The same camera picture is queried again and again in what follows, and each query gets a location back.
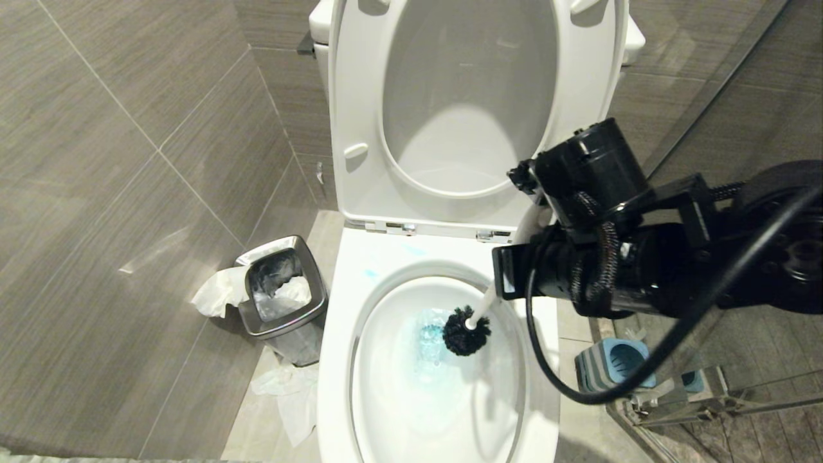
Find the black brush head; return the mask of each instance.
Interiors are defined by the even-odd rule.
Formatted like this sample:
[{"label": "black brush head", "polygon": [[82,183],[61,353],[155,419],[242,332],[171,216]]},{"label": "black brush head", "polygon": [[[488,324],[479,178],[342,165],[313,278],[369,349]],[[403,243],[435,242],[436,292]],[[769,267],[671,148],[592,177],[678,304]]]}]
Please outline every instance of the black brush head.
[{"label": "black brush head", "polygon": [[446,343],[446,348],[457,355],[466,357],[477,352],[486,345],[486,338],[491,334],[489,319],[484,316],[477,321],[477,327],[474,330],[466,328],[466,320],[472,318],[473,314],[474,311],[469,306],[463,309],[458,307],[443,327],[443,341]]}]

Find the toilet tank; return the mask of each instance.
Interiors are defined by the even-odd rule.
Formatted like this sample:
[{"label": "toilet tank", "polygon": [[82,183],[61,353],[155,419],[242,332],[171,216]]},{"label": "toilet tank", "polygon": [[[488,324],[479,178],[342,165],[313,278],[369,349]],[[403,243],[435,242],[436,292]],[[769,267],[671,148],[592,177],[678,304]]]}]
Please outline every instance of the toilet tank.
[{"label": "toilet tank", "polygon": [[332,28],[334,0],[320,0],[309,15],[309,31],[314,41],[314,57],[323,79],[323,90],[328,99],[328,34]]}]

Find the toilet bowl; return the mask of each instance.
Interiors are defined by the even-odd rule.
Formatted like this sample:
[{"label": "toilet bowl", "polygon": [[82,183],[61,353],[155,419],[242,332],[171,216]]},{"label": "toilet bowl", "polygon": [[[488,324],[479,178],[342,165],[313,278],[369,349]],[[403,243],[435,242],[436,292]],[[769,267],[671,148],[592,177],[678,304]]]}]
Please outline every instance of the toilet bowl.
[{"label": "toilet bowl", "polygon": [[[529,200],[506,171],[605,118],[626,0],[337,0],[328,99],[346,216],[320,354],[323,461],[553,461],[560,395],[524,307],[460,358],[439,329],[492,284]],[[313,17],[312,33],[318,22]],[[555,301],[535,301],[557,368]]]}]

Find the crumpled tissue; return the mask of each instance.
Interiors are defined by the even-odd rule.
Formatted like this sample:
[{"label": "crumpled tissue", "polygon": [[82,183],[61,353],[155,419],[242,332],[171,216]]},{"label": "crumpled tissue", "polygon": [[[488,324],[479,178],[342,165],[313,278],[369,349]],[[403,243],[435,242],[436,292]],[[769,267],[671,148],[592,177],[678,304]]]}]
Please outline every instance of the crumpled tissue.
[{"label": "crumpled tissue", "polygon": [[306,439],[317,424],[317,377],[319,365],[278,365],[251,382],[256,395],[276,395],[280,420],[292,447]]},{"label": "crumpled tissue", "polygon": [[246,274],[250,265],[232,267],[213,274],[198,289],[192,304],[205,316],[226,318],[226,304],[237,307],[249,299],[246,292]]}]

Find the wall tile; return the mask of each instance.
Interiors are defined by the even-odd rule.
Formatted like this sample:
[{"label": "wall tile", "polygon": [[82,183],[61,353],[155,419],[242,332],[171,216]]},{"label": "wall tile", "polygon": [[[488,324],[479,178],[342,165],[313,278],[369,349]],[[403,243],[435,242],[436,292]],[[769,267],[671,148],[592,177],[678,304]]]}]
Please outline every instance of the wall tile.
[{"label": "wall tile", "polygon": [[43,4],[158,146],[248,48],[227,0]]},{"label": "wall tile", "polygon": [[681,128],[681,118],[703,85],[696,79],[631,71],[621,79],[609,116],[617,120],[640,165],[660,149],[668,149],[661,143],[670,131]]},{"label": "wall tile", "polygon": [[646,46],[632,69],[709,78],[767,2],[633,0],[631,15],[646,37]]},{"label": "wall tile", "polygon": [[317,61],[290,50],[252,51],[295,152],[331,156],[328,103]]},{"label": "wall tile", "polygon": [[[154,148],[35,2],[2,2],[0,24],[0,326],[9,333]],[[12,374],[6,353],[0,346],[0,377]],[[0,417],[0,434],[7,425]]]},{"label": "wall tile", "polygon": [[203,327],[188,301],[240,252],[155,155],[4,343],[8,445],[136,457]]},{"label": "wall tile", "polygon": [[782,162],[821,159],[821,125],[819,96],[733,82],[652,180],[659,185],[701,172],[718,185]]},{"label": "wall tile", "polygon": [[[309,154],[298,154],[300,168],[309,182],[314,199],[321,209],[337,210],[337,191],[334,182],[334,163],[331,157],[313,156]],[[323,164],[323,183],[317,180],[317,164]]]},{"label": "wall tile", "polygon": [[309,31],[316,0],[235,0],[237,17],[253,47],[297,48]]},{"label": "wall tile", "polygon": [[248,240],[291,159],[252,54],[237,63],[163,152],[223,223]]},{"label": "wall tile", "polygon": [[317,211],[317,204],[297,162],[290,162],[246,247],[251,249],[289,235],[300,235],[305,239],[311,232]]},{"label": "wall tile", "polygon": [[741,70],[740,83],[823,92],[823,11],[819,0],[789,2]]},{"label": "wall tile", "polygon": [[261,347],[245,333],[236,310],[210,319],[139,458],[221,458]]}]

